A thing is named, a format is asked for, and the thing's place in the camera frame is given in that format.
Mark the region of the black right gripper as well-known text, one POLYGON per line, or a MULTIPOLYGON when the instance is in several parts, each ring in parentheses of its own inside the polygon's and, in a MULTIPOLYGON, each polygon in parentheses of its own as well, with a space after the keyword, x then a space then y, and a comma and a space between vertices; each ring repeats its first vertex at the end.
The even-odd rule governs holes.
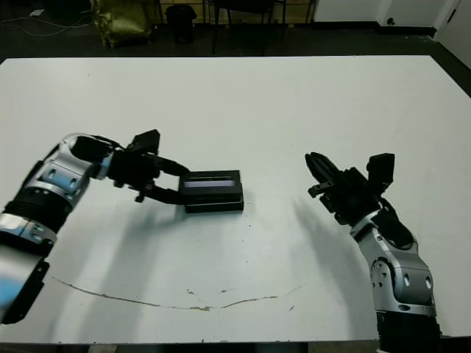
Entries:
POLYGON ((340 171, 328 157, 317 152, 307 153, 305 161, 318 182, 308 193, 312 198, 319 197, 339 224, 354 226, 381 208, 380 198, 386 191, 384 182, 371 182, 355 167, 340 171))

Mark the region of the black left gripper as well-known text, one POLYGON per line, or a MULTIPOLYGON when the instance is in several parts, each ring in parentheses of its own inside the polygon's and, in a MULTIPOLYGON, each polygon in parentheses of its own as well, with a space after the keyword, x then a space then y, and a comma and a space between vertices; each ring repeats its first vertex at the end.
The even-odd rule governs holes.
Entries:
POLYGON ((164 204, 184 205, 185 197, 179 191, 155 185, 154 179, 159 177, 160 171, 172 176, 185 176, 190 172, 184 165, 159 157, 158 148, 115 149, 107 177, 116 188, 127 186, 137 191, 136 202, 149 198, 164 204))

